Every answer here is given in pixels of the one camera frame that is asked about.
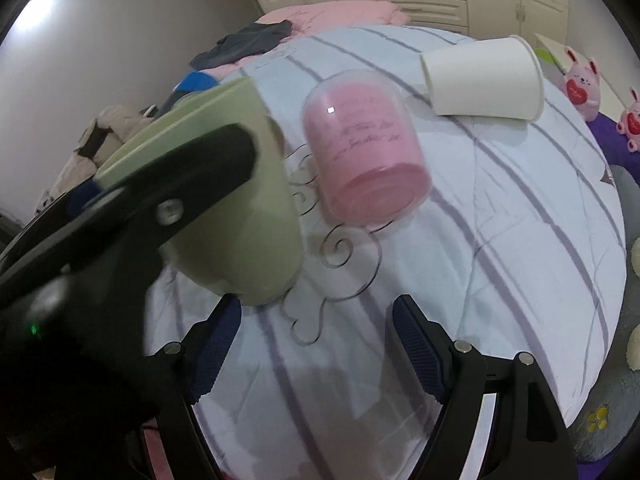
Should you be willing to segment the blue cloth item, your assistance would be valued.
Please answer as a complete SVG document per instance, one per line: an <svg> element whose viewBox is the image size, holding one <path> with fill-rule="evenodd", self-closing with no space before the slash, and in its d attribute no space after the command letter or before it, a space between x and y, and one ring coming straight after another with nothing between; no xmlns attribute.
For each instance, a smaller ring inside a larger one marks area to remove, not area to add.
<svg viewBox="0 0 640 480"><path fill-rule="evenodd" d="M191 72L187 74L171 91L171 94L160 107L160 114L166 114L182 98L193 92L203 92L217 87L218 80L204 72Z"/></svg>

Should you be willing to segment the pink translucent cup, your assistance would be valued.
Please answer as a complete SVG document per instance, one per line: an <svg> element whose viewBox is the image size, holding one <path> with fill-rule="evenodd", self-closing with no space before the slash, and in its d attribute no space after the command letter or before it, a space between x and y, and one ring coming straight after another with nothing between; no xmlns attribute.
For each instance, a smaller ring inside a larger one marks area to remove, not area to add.
<svg viewBox="0 0 640 480"><path fill-rule="evenodd" d="M319 82L302 111L324 202L336 220L393 221L432 188L416 128L395 86L373 70L345 70Z"/></svg>

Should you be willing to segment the pink bunny plush toy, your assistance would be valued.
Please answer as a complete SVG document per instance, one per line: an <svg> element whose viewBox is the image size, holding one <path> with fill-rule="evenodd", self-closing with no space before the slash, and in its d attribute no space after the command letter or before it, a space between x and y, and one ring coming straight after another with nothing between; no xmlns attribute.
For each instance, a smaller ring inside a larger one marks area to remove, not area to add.
<svg viewBox="0 0 640 480"><path fill-rule="evenodd" d="M580 62L570 47L565 53L573 64L564 76L564 93L585 122L593 122L599 115L601 105L600 70L593 58Z"/></svg>

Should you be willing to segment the beige clothes pile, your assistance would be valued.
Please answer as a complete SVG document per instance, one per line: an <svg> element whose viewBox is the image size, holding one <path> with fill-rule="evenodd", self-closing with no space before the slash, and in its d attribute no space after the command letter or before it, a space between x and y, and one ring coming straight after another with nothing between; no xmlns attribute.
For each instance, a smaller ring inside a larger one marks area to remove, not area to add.
<svg viewBox="0 0 640 480"><path fill-rule="evenodd" d="M38 216L59 197L93 177L107 159L152 120L149 114L143 115L122 104L104 108L85 128L52 186L43 192L35 215Z"/></svg>

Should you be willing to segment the pink blanket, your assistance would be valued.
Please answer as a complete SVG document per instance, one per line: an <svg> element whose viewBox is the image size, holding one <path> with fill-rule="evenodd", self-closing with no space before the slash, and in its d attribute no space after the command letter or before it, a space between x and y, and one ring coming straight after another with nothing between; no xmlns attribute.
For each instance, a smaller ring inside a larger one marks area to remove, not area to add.
<svg viewBox="0 0 640 480"><path fill-rule="evenodd" d="M389 1L340 0L286 6L258 18L260 24L289 21L296 34L315 34L322 30L366 25L407 25L410 18L400 6Z"/></svg>

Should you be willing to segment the dark grey garment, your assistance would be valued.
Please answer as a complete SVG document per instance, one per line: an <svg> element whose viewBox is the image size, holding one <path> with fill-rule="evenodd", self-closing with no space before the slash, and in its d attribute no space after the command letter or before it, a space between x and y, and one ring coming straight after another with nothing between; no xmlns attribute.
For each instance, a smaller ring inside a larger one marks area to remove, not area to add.
<svg viewBox="0 0 640 480"><path fill-rule="evenodd" d="M254 22L221 38L210 50L195 55L190 66L194 70L208 70L236 63L248 56L267 53L291 36L292 28L289 20L272 24Z"/></svg>

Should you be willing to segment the white paper cup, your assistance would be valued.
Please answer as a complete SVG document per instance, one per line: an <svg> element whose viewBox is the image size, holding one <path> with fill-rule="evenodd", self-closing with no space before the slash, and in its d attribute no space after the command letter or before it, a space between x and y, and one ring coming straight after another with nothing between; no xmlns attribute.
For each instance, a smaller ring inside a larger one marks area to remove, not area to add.
<svg viewBox="0 0 640 480"><path fill-rule="evenodd" d="M440 116L536 122L544 109L544 75L520 36L425 51L421 64L428 100Z"/></svg>

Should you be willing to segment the green plastic cup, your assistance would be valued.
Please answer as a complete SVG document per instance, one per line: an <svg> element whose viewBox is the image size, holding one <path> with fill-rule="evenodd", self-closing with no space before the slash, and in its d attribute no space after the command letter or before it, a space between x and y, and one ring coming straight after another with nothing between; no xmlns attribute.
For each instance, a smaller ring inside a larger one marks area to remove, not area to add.
<svg viewBox="0 0 640 480"><path fill-rule="evenodd" d="M154 159L227 126L240 126L252 138L257 157L250 180L160 250L196 284L259 306L294 284L304 251L282 134L250 78L188 96L107 159L94 178L100 188L109 188Z"/></svg>

